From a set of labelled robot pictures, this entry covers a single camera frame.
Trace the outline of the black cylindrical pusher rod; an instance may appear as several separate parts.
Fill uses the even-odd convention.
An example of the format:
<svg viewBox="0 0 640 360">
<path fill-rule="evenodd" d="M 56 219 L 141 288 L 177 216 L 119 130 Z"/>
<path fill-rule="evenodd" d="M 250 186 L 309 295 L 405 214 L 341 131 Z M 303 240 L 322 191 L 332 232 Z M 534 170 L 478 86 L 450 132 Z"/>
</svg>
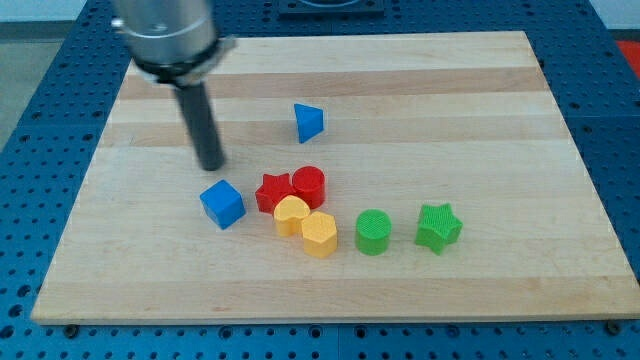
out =
<svg viewBox="0 0 640 360">
<path fill-rule="evenodd" d="M 225 156 L 205 85 L 178 87 L 174 94 L 200 167 L 205 171 L 221 168 Z"/>
</svg>

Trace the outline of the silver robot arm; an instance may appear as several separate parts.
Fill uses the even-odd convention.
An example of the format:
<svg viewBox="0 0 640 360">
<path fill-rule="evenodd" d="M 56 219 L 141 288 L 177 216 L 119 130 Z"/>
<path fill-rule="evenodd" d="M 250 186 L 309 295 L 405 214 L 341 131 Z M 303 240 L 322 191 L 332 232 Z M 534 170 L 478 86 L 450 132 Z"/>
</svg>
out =
<svg viewBox="0 0 640 360">
<path fill-rule="evenodd" d="M 149 82 L 170 86 L 199 165 L 215 171 L 225 155 L 205 80 L 236 46 L 222 36 L 209 0 L 113 0 L 111 26 Z"/>
</svg>

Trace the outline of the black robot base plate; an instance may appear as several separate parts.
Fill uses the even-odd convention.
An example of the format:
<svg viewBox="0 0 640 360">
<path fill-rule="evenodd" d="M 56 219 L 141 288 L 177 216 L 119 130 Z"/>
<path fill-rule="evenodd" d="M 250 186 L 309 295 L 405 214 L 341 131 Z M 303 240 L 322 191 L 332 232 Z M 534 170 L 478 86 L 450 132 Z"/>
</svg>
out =
<svg viewBox="0 0 640 360">
<path fill-rule="evenodd" d="M 379 15 L 385 0 L 277 0 L 280 16 Z"/>
</svg>

